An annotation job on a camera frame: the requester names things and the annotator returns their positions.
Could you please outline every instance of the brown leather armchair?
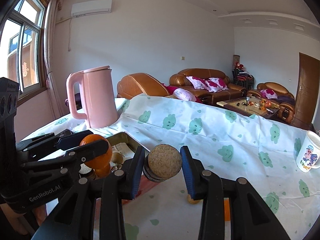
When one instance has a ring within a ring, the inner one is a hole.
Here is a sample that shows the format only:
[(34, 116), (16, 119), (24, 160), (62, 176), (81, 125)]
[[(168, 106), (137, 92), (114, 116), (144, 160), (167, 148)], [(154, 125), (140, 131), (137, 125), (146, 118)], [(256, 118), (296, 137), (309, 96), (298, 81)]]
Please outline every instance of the brown leather armchair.
[[(216, 93), (209, 92), (204, 89), (195, 89), (191, 82), (186, 78), (187, 76), (195, 76), (202, 79), (209, 79), (212, 77), (222, 78), (228, 90), (222, 90)], [(200, 100), (206, 104), (214, 106), (217, 102), (225, 101), (234, 98), (244, 97), (246, 94), (246, 89), (244, 87), (231, 84), (228, 76), (225, 75), (220, 70), (206, 69), (206, 68), (188, 68), (179, 71), (179, 73), (171, 76), (170, 85), (181, 87), (185, 90), (190, 91), (195, 96), (199, 97)]]
[(124, 76), (117, 85), (117, 98), (131, 99), (145, 93), (149, 96), (170, 96), (167, 89), (154, 77), (146, 73), (134, 73)]
[[(260, 93), (261, 90), (263, 89), (272, 89), (276, 94), (282, 95), (282, 96), (288, 96), (294, 99), (293, 94), (291, 94), (284, 86), (275, 83), (275, 82), (266, 82), (266, 83), (259, 83), (257, 85), (257, 89), (249, 90), (247, 95), (248, 96), (255, 96), (258, 98), (261, 98), (262, 95)], [(291, 123), (293, 116), (294, 116), (294, 105), (291, 105), (289, 103), (278, 103), (275, 100), (268, 99), (269, 101), (276, 103), (279, 105), (279, 112), (278, 112), (278, 117), (282, 120), (284, 120), (286, 123)]]

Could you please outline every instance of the window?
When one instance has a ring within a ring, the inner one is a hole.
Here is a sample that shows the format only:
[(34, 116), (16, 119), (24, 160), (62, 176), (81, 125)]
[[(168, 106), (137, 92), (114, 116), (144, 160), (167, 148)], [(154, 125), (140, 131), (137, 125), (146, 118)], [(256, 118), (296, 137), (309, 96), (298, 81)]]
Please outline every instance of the window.
[(20, 0), (0, 33), (0, 77), (20, 84), (19, 98), (45, 85), (39, 58), (44, 12), (40, 0)]

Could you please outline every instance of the pink electric kettle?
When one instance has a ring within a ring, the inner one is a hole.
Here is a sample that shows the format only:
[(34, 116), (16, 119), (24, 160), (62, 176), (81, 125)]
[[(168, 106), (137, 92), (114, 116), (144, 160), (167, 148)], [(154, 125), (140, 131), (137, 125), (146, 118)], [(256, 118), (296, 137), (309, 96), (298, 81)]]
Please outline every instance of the pink electric kettle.
[[(84, 113), (76, 110), (75, 83), (79, 83)], [(88, 128), (102, 128), (118, 120), (109, 66), (70, 74), (67, 78), (67, 95), (71, 115), (76, 119), (84, 119)]]

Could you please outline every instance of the coffee table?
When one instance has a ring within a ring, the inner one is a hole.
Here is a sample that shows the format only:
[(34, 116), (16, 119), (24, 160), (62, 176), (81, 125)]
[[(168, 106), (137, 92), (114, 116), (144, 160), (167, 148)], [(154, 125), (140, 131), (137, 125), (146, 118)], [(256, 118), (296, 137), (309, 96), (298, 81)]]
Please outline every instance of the coffee table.
[[(231, 100), (226, 100), (226, 101), (220, 101), (217, 102), (218, 106), (222, 106), (225, 109), (228, 109), (230, 111), (242, 114), (244, 116), (250, 116), (253, 114), (260, 115), (266, 119), (272, 119), (274, 120), (277, 117), (279, 109), (277, 108), (272, 108), (274, 113), (270, 113), (267, 110), (260, 110), (254, 106), (243, 106), (241, 103), (245, 102), (246, 98), (236, 98), (236, 99), (231, 99)], [(250, 97), (251, 102), (259, 102), (260, 99), (255, 98), (255, 97)]]

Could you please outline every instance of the air conditioner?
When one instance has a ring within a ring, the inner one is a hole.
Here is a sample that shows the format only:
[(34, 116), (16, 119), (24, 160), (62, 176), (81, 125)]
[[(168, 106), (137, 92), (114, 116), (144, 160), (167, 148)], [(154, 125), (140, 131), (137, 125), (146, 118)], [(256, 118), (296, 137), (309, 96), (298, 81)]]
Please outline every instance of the air conditioner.
[(112, 0), (96, 0), (89, 2), (75, 3), (72, 5), (71, 17), (81, 17), (85, 15), (93, 15), (111, 12)]

